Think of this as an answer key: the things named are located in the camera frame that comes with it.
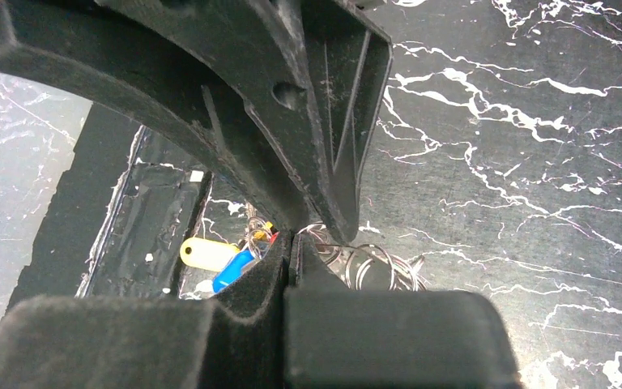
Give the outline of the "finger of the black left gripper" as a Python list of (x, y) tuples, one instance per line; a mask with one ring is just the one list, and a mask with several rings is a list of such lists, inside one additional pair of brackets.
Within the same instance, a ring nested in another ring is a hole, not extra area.
[(279, 229), (299, 229), (309, 218), (243, 100), (183, 49), (93, 1), (0, 1), (0, 72), (74, 93), (158, 132)]
[(375, 1), (107, 1), (244, 102), (331, 236), (358, 232), (360, 176), (392, 63)]

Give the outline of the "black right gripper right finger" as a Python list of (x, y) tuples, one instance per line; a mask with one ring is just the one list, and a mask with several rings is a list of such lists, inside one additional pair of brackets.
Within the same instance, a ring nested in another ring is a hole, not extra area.
[(508, 332), (484, 296), (352, 290), (313, 240), (292, 247), (284, 294), (288, 388), (520, 388)]

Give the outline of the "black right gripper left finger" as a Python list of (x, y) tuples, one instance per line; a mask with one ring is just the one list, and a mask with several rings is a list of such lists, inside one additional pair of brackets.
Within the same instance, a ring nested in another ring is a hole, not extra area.
[(0, 388), (280, 388), (292, 235), (215, 296), (35, 297), (0, 323)]

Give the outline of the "blue key tag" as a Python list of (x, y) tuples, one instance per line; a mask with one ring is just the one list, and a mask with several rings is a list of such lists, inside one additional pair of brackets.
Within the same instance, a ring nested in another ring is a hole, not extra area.
[(219, 293), (222, 289), (239, 279), (244, 272), (243, 269), (253, 261), (254, 256), (249, 249), (235, 254), (226, 267), (213, 279), (212, 288), (214, 293)]

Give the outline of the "yellow key tag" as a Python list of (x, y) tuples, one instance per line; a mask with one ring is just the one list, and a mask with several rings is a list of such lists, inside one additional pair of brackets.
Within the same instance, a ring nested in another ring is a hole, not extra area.
[(180, 248), (180, 259), (187, 267), (220, 272), (240, 250), (233, 245), (200, 237), (186, 239)]

